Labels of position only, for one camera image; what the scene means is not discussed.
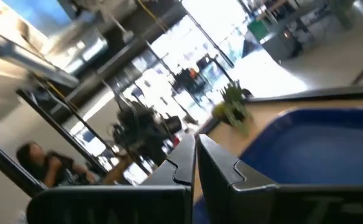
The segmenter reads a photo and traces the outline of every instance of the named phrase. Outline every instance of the blue tray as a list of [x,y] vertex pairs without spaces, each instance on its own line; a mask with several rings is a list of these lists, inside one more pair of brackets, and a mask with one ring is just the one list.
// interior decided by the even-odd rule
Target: blue tray
[[363,108],[291,111],[240,160],[280,184],[363,185]]

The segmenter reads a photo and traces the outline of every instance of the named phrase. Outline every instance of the table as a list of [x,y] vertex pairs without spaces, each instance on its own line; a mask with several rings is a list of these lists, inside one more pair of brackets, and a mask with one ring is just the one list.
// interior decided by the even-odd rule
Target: table
[[[280,114],[297,108],[350,108],[363,106],[363,100],[300,100],[300,101],[268,101],[252,102],[246,104],[247,110],[251,113],[252,119],[247,119],[246,125],[250,127],[249,135],[244,136],[232,127],[219,123],[212,129],[208,136],[227,149],[235,156],[241,155],[249,144],[262,132],[262,130]],[[200,174],[198,166],[195,172],[194,201],[202,196]]]

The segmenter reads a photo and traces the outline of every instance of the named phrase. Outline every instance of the person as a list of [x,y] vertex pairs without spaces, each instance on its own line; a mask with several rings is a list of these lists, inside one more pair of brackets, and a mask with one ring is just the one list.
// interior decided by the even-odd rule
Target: person
[[[42,181],[48,188],[56,187],[67,180],[66,174],[85,174],[91,184],[96,184],[96,174],[74,162],[72,158],[55,151],[45,152],[36,142],[28,142],[21,146],[16,153],[20,165],[37,180]],[[121,160],[101,180],[102,184],[114,184],[123,178],[124,170],[132,164],[128,156]]]

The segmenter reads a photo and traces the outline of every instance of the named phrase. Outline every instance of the dark hair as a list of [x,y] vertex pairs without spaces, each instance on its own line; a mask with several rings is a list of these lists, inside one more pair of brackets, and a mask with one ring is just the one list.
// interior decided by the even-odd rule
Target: dark hair
[[35,164],[32,162],[30,156],[31,144],[34,143],[35,142],[25,143],[16,152],[17,160],[19,161],[20,165],[28,172],[33,172],[35,167]]

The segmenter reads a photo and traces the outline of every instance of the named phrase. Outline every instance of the concrete floor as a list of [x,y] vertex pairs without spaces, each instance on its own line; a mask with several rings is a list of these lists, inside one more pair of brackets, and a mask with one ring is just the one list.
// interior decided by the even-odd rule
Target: concrete floor
[[279,65],[259,50],[238,61],[230,75],[256,97],[350,85],[363,69],[363,1],[349,13],[351,30],[328,16],[309,27],[315,41],[301,55]]

